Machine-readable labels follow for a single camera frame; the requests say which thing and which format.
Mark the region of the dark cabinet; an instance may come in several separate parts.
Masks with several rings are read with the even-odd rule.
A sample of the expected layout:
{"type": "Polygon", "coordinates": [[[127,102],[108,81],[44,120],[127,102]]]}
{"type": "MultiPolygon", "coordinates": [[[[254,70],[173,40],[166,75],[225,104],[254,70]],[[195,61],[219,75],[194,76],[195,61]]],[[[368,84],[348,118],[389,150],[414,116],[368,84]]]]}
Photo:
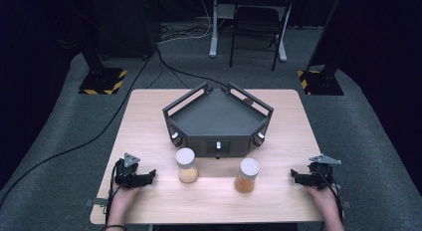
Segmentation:
{"type": "Polygon", "coordinates": [[[107,58],[142,58],[153,53],[159,33],[158,0],[94,0],[98,51],[107,58]]]}

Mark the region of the black folding chair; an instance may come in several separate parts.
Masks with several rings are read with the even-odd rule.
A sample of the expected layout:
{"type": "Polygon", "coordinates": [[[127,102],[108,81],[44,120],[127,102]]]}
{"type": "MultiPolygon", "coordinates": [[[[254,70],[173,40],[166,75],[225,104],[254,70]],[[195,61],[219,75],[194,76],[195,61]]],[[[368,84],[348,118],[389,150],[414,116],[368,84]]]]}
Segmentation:
{"type": "Polygon", "coordinates": [[[234,10],[234,22],[231,36],[229,67],[233,66],[234,48],[237,35],[271,36],[276,42],[272,70],[279,58],[282,35],[288,10],[280,15],[278,9],[267,7],[241,6],[234,10]]]}

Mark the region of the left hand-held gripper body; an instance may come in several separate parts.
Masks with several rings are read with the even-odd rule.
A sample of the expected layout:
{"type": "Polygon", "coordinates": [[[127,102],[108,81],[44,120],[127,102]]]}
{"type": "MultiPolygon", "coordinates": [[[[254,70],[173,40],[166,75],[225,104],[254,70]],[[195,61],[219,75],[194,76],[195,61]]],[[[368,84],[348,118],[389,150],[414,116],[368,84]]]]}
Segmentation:
{"type": "Polygon", "coordinates": [[[140,159],[129,153],[125,153],[115,163],[114,182],[125,188],[134,188],[142,186],[142,177],[136,174],[140,159]]]}

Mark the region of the black corner shelf rack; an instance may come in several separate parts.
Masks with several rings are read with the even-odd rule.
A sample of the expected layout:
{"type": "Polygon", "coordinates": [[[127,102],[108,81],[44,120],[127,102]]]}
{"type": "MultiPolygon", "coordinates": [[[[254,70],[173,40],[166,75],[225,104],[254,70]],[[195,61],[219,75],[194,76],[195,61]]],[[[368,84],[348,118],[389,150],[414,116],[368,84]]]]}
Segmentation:
{"type": "Polygon", "coordinates": [[[263,144],[274,109],[229,83],[206,83],[163,108],[169,138],[198,157],[244,157],[263,144]]]}

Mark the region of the person's right hand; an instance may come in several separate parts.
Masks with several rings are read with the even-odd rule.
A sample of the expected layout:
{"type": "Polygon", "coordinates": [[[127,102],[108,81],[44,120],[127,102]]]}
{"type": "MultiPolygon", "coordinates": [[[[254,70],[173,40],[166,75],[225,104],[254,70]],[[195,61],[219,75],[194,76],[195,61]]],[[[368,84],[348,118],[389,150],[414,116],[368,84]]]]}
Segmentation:
{"type": "Polygon", "coordinates": [[[329,188],[317,190],[314,187],[305,186],[305,190],[313,198],[317,210],[323,217],[333,217],[338,214],[335,196],[329,188]]]}

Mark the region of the jar with orange powder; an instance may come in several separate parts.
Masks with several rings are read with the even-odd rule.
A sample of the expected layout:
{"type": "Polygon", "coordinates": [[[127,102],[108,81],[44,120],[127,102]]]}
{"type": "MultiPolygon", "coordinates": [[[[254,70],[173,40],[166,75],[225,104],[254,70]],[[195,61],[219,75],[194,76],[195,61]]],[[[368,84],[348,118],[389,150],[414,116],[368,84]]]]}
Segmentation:
{"type": "Polygon", "coordinates": [[[260,172],[260,164],[254,158],[244,158],[235,177],[234,187],[241,193],[250,193],[255,188],[255,180],[260,172]]]}

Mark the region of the person's left hand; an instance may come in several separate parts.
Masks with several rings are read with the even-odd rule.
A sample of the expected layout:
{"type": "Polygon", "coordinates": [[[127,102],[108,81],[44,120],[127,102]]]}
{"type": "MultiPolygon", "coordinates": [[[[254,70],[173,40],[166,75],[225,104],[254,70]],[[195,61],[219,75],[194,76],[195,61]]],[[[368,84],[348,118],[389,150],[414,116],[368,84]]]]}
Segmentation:
{"type": "Polygon", "coordinates": [[[131,207],[136,195],[141,190],[141,187],[125,188],[115,183],[112,186],[113,198],[110,211],[112,213],[125,213],[131,207]]]}

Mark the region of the grey table bracket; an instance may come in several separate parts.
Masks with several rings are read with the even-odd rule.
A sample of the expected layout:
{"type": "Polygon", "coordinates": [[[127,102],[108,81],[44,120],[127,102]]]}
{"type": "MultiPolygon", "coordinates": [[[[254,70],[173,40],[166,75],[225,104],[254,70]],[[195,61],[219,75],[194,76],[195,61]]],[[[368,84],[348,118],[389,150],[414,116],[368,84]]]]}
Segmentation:
{"type": "Polygon", "coordinates": [[[104,199],[104,198],[87,199],[85,201],[85,205],[88,207],[94,207],[95,205],[104,207],[107,205],[107,199],[104,199]]]}

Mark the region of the white desk frame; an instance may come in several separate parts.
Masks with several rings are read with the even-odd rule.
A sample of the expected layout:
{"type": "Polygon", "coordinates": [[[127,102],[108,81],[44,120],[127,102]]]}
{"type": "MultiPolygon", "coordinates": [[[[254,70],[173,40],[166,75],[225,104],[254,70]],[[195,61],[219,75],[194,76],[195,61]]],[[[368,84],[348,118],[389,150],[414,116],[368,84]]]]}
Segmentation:
{"type": "MultiPolygon", "coordinates": [[[[277,39],[280,39],[280,46],[278,49],[278,59],[285,63],[287,61],[287,54],[285,51],[284,43],[282,40],[284,39],[285,31],[288,24],[288,19],[290,16],[291,7],[288,6],[285,8],[283,13],[282,8],[273,7],[275,8],[282,18],[282,34],[277,36],[277,39]]],[[[219,0],[213,0],[213,12],[212,12],[212,33],[211,33],[211,44],[209,50],[209,57],[214,59],[217,56],[218,50],[218,29],[223,25],[226,20],[233,20],[234,19],[234,12],[235,12],[235,4],[234,2],[230,2],[228,4],[220,3],[219,0]]]]}

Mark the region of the black stand with striped base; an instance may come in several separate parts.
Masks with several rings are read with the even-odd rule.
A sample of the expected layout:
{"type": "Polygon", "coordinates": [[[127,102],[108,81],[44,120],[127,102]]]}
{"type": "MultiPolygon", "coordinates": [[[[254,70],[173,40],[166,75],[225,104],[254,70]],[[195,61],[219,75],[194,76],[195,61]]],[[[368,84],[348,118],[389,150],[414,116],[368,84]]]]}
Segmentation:
{"type": "Polygon", "coordinates": [[[304,70],[298,71],[304,93],[308,96],[342,96],[343,91],[335,78],[335,72],[340,60],[337,46],[329,48],[329,29],[335,15],[338,3],[335,0],[327,17],[323,31],[316,43],[315,50],[304,70]],[[312,67],[317,66],[317,59],[326,58],[323,68],[320,71],[313,71],[312,67]]]}
{"type": "Polygon", "coordinates": [[[96,52],[93,37],[87,29],[87,23],[96,26],[91,20],[91,17],[94,17],[95,14],[95,2],[94,0],[84,0],[84,2],[83,9],[88,9],[89,16],[86,16],[77,5],[74,5],[76,35],[84,59],[90,69],[80,85],[80,93],[87,95],[116,94],[121,87],[126,70],[103,66],[96,52]]]}

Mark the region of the jar with pale yellow powder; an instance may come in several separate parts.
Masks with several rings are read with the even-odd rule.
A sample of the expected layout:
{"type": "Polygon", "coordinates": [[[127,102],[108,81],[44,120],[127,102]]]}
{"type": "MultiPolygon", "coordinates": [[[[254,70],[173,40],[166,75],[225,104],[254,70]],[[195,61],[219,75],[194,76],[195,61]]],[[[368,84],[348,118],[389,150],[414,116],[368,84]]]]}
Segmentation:
{"type": "Polygon", "coordinates": [[[184,183],[194,182],[198,177],[198,169],[195,164],[195,153],[192,149],[180,148],[175,155],[178,165],[178,177],[184,183]]]}

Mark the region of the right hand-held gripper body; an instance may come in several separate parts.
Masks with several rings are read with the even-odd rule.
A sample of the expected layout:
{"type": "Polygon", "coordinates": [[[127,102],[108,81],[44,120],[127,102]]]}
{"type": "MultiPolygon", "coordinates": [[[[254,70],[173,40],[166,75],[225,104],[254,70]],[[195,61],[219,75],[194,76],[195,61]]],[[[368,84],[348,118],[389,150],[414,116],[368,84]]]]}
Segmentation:
{"type": "Polygon", "coordinates": [[[309,186],[316,187],[318,190],[333,187],[335,181],[332,174],[332,167],[334,165],[341,165],[341,161],[324,154],[311,157],[310,161],[309,170],[311,181],[309,186]]]}

